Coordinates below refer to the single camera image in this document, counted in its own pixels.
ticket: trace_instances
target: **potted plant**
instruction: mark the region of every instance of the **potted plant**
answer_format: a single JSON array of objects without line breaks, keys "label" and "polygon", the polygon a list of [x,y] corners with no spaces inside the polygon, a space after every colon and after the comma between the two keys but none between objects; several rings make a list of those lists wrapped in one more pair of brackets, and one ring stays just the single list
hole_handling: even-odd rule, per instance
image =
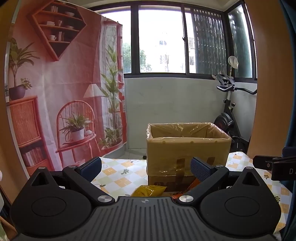
[{"label": "potted plant", "polygon": [[16,99],[21,99],[25,96],[25,91],[31,86],[30,82],[27,84],[26,81],[29,81],[28,79],[24,78],[23,81],[24,83],[27,84],[25,85],[23,82],[21,82],[20,85],[17,86],[16,83],[16,75],[19,67],[21,67],[24,63],[30,63],[34,65],[34,62],[32,58],[37,58],[40,59],[39,57],[33,56],[33,52],[35,51],[28,51],[28,48],[32,45],[33,43],[30,43],[27,47],[24,49],[19,49],[17,46],[17,42],[14,38],[11,39],[11,44],[10,44],[10,53],[9,53],[9,62],[8,62],[8,67],[11,69],[12,74],[13,74],[13,84],[14,87],[9,88],[9,97],[11,100],[16,100]]},{"label": "potted plant", "polygon": [[72,115],[73,118],[65,118],[67,126],[61,129],[61,131],[66,135],[71,134],[72,141],[79,141],[84,138],[85,127],[92,121],[83,115],[76,115],[75,113],[72,113]]},{"label": "potted plant", "polygon": [[105,95],[109,101],[110,107],[108,107],[108,113],[110,114],[110,122],[112,128],[105,129],[105,138],[101,139],[99,144],[102,144],[104,147],[103,149],[109,149],[121,142],[121,127],[120,127],[120,115],[119,113],[119,88],[118,88],[118,81],[116,80],[118,70],[117,70],[117,52],[113,50],[113,48],[108,45],[106,49],[109,58],[111,61],[107,59],[107,66],[110,73],[111,78],[108,78],[106,75],[101,74],[101,76],[106,80],[105,87],[106,90],[102,87],[99,87],[103,94]]}]

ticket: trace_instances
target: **checkered tablecloth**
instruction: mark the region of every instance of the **checkered tablecloth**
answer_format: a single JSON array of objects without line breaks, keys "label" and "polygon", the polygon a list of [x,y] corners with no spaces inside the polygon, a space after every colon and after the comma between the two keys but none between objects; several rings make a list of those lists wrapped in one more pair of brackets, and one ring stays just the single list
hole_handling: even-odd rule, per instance
[{"label": "checkered tablecloth", "polygon": [[[253,160],[250,159],[246,154],[244,154],[243,152],[229,153],[226,167],[230,171],[242,171],[247,166],[254,167]],[[271,174],[268,171],[257,168],[255,169],[262,177],[266,185],[269,187],[281,207],[281,218],[275,230],[275,232],[277,232],[286,225],[286,220],[288,218],[292,199],[292,193],[279,181],[272,181]]]},{"label": "checkered tablecloth", "polygon": [[[118,196],[130,196],[140,185],[148,185],[146,160],[126,160],[103,158],[102,171],[92,181],[96,187],[117,200]],[[226,167],[230,171],[242,171],[245,167],[253,167],[252,159],[243,152],[230,153]],[[281,218],[276,232],[286,225],[291,204],[292,193],[280,182],[272,181],[268,171],[256,169],[265,181],[281,207]]]}]

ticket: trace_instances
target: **black window frame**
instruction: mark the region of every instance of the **black window frame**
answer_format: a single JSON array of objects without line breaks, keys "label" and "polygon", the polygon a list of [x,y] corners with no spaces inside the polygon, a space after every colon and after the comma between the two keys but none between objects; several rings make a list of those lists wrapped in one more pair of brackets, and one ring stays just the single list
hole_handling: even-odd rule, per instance
[{"label": "black window frame", "polygon": [[[199,5],[193,4],[186,4],[186,3],[179,3],[179,2],[172,2],[172,1],[158,1],[158,0],[149,0],[149,1],[126,1],[126,2],[117,2],[117,3],[110,3],[104,4],[99,6],[90,7],[89,9],[92,11],[104,10],[104,9],[112,9],[118,7],[130,7],[131,10],[131,73],[124,74],[124,78],[145,78],[145,77],[175,77],[175,78],[195,78],[195,79],[209,79],[212,80],[211,74],[199,74],[199,73],[190,73],[189,72],[189,44],[188,44],[188,37],[187,37],[187,25],[185,19],[185,8],[195,8],[199,10],[209,11],[212,13],[216,13],[221,15],[222,18],[222,26],[224,31],[224,40],[225,40],[225,49],[226,49],[226,56],[231,56],[234,54],[233,44],[232,44],[232,35],[230,29],[230,22],[228,18],[228,13],[236,8],[237,6],[241,5],[244,9],[244,14],[246,16],[248,31],[249,31],[249,38],[251,43],[251,52],[252,52],[252,70],[253,70],[253,77],[252,78],[238,78],[234,76],[234,80],[236,82],[249,82],[249,83],[257,83],[256,78],[256,57],[255,57],[255,47],[254,47],[254,38],[252,35],[251,24],[249,21],[249,17],[247,14],[247,9],[244,0],[240,0],[231,6],[226,11],[219,11],[212,8],[207,8]],[[169,72],[162,72],[162,73],[155,73],[155,72],[148,72],[148,73],[141,73],[140,71],[140,48],[139,48],[139,7],[141,5],[154,5],[154,6],[170,6],[170,7],[180,7],[182,18],[183,18],[183,32],[184,32],[184,50],[185,50],[185,73],[169,73]],[[230,66],[227,65],[227,72],[229,72]]]}]

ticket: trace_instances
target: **diamond-shaped shelf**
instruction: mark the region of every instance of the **diamond-shaped shelf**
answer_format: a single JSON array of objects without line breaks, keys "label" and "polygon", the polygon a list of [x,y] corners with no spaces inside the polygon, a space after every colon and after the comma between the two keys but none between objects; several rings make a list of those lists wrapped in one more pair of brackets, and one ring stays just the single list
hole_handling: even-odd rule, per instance
[{"label": "diamond-shaped shelf", "polygon": [[[52,7],[55,7],[57,12],[52,11]],[[73,13],[74,16],[69,16],[66,12]],[[46,1],[29,14],[28,19],[54,61],[61,58],[65,49],[86,26],[76,6],[58,0]],[[55,26],[49,25],[48,22],[54,22]],[[49,40],[49,35],[56,36],[56,40]]]}]

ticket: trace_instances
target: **ceiling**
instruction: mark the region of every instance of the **ceiling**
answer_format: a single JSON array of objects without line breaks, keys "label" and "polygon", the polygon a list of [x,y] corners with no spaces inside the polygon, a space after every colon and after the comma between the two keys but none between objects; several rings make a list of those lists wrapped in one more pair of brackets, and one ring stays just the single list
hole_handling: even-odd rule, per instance
[{"label": "ceiling", "polygon": [[[123,2],[123,1],[130,1],[130,0],[68,0],[71,3],[82,7],[93,7],[108,3],[115,3],[115,2]],[[200,5],[208,8],[214,8],[220,11],[225,11],[229,7],[231,7],[234,3],[238,2],[238,0],[178,0],[178,2],[189,3]]]}]

